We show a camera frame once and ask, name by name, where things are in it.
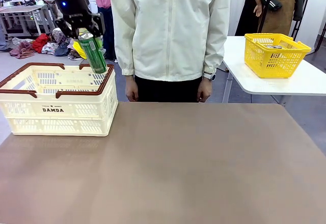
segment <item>blue jeans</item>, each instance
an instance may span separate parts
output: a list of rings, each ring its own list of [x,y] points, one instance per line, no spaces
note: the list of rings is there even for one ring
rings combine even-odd
[[[8,48],[6,43],[5,34],[2,32],[2,27],[0,25],[0,50],[6,50]]]
[[[112,9],[111,7],[109,7],[108,9],[98,8],[98,12],[102,13],[104,17],[105,32],[103,35],[103,48],[105,48],[106,50],[105,57],[109,60],[115,60],[117,57],[114,49]]]

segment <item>gray floor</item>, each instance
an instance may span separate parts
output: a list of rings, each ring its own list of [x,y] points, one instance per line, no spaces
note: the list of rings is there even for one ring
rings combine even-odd
[[[318,53],[309,55],[305,59],[318,69],[326,72],[325,57],[326,48],[321,47]],[[59,58],[47,54],[36,54],[34,57],[18,60],[10,57],[8,53],[0,53],[0,80],[29,62],[64,63],[66,65],[79,64],[79,62],[70,61],[66,57]],[[127,101],[124,95],[124,77],[122,77],[121,70],[117,63],[112,64],[115,64],[117,74],[116,83],[118,99],[119,101]],[[218,70],[217,80],[213,83],[213,95],[208,102],[220,103],[222,101],[226,78],[227,73]],[[250,103],[251,99],[253,103],[275,103],[271,96],[253,95],[251,97],[251,95],[245,93],[236,82],[232,84],[230,102]],[[326,155],[326,97],[296,96],[292,98],[286,109]],[[10,134],[9,125],[3,114],[0,114],[0,125],[1,143]]]

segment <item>green can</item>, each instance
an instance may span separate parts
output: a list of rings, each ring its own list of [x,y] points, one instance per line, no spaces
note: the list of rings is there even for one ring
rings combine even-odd
[[[97,74],[104,73],[107,66],[103,56],[101,41],[99,39],[95,39],[91,33],[82,34],[78,37],[78,40],[82,49],[85,51],[93,72]]]

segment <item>white storage basket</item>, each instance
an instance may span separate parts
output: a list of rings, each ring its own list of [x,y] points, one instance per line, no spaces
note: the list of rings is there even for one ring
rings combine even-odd
[[[113,65],[29,63],[0,82],[0,107],[13,134],[108,135],[118,105]]]

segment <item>hand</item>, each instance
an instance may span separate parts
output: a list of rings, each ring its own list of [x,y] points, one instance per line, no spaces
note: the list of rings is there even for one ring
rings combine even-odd
[[[204,77],[198,88],[197,101],[204,103],[210,97],[211,94],[212,82]]]
[[[256,13],[256,17],[259,17],[262,12],[263,12],[263,6],[257,5],[254,10],[254,13]]]
[[[138,86],[132,75],[126,76],[126,96],[130,102],[138,101]]]

